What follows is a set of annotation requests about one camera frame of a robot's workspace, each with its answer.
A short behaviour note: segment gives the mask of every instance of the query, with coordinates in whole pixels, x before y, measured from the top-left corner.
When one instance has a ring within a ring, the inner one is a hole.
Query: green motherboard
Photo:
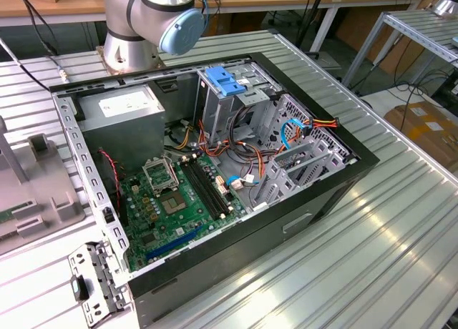
[[[170,173],[159,165],[148,171],[149,179],[142,172],[120,182],[126,199],[127,221],[123,227],[130,242],[127,260],[131,272],[246,214],[234,190],[226,187],[227,194],[220,193],[218,180],[222,177],[206,155],[198,157],[193,165],[196,175],[205,175],[206,180],[190,173],[190,168],[182,162],[169,166],[176,175],[177,187],[164,189],[160,194],[153,192],[152,186],[168,181]],[[219,197],[214,198],[214,203],[224,202],[229,208],[227,215],[215,216],[215,208],[207,198],[207,193],[214,190],[203,194],[202,184],[214,187]]]
[[[13,220],[14,219],[14,216],[13,216],[13,212],[14,211],[19,210],[19,209],[21,209],[23,207],[29,206],[30,204],[31,204],[30,201],[23,202],[22,204],[19,204],[17,206],[11,207],[11,208],[9,208],[7,210],[0,211],[0,224],[4,223],[4,222],[7,222],[9,220]]]

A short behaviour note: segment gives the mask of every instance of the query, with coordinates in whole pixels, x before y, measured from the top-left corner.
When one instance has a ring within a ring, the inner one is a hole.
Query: metal bracket
[[[103,320],[123,311],[131,303],[126,286],[115,287],[112,271],[119,269],[108,242],[86,243],[69,255],[72,288],[87,326],[93,328]]]

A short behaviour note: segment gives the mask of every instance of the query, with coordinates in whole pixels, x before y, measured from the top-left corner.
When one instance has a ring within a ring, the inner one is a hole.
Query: yellow wire
[[[178,147],[176,147],[176,149],[180,150],[180,149],[183,149],[184,147],[186,147],[187,139],[189,138],[189,131],[190,131],[190,128],[187,128],[186,129],[185,139],[183,140],[183,143],[180,144]]]
[[[336,120],[320,120],[320,119],[314,119],[313,121],[314,122],[318,122],[318,123],[334,123],[334,122],[336,122]]]

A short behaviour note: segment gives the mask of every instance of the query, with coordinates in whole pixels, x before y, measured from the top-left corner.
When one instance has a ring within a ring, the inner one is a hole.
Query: table leg
[[[397,30],[394,30],[393,33],[391,33],[390,37],[386,40],[384,47],[381,48],[379,54],[375,58],[373,62],[374,66],[378,65],[381,59],[383,59],[386,56],[386,54],[388,54],[388,51],[391,49],[394,42],[398,39],[399,36],[401,36],[401,34]]]
[[[418,7],[418,5],[420,5],[420,2],[421,0],[412,0],[412,2],[410,3],[409,7],[407,8],[407,11],[411,11],[411,10],[414,10]],[[388,51],[390,50],[391,46],[394,44],[394,42],[398,39],[400,33],[396,30],[393,31],[393,33],[391,34],[391,36],[386,40],[386,43],[384,45],[383,48],[381,48],[379,54],[377,55],[377,57],[375,58],[374,60],[374,66],[376,66],[377,64],[379,64],[379,62],[381,61],[381,59],[384,58],[384,56],[388,53]]]
[[[380,15],[371,32],[369,32],[369,35],[367,36],[366,41],[363,43],[363,46],[359,49],[358,54],[356,55],[355,59],[353,60],[353,63],[351,64],[349,70],[343,78],[342,84],[344,86],[350,85],[350,81],[353,79],[353,76],[355,75],[356,71],[361,66],[361,63],[363,63],[363,60],[369,52],[369,49],[371,48],[372,44],[375,42],[377,37],[380,35],[381,28],[383,27],[383,25],[385,25],[385,16],[385,13],[382,13]]]
[[[319,51],[321,45],[328,34],[329,29],[331,28],[332,22],[336,17],[338,7],[331,7],[327,10],[326,15],[324,16],[323,22],[320,25],[320,29],[316,34],[315,40],[313,41],[310,51]]]

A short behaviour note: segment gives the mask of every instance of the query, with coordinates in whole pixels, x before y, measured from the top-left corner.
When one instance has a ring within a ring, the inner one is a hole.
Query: metal table
[[[374,65],[388,53],[393,43],[403,34],[431,52],[429,61],[416,73],[417,79],[431,63],[435,56],[447,62],[458,61],[458,48],[452,43],[452,38],[458,36],[458,20],[444,19],[428,10],[398,11],[382,13],[369,33],[366,41],[351,64],[342,83],[350,84],[356,71],[361,66],[372,44],[376,41],[384,25],[387,24],[396,31],[386,41],[384,47],[374,60]]]
[[[381,160],[332,215],[170,313],[153,328],[440,328],[458,307],[458,180],[397,133],[282,36],[268,31],[201,39],[167,65],[263,52]],[[60,58],[73,80],[106,74],[94,52]],[[26,61],[47,84],[52,63]],[[101,232],[82,191],[49,95],[0,64],[0,114],[10,143],[45,132],[56,142],[86,219],[0,258],[5,328],[84,328],[67,254]],[[134,311],[102,329],[138,328]]]

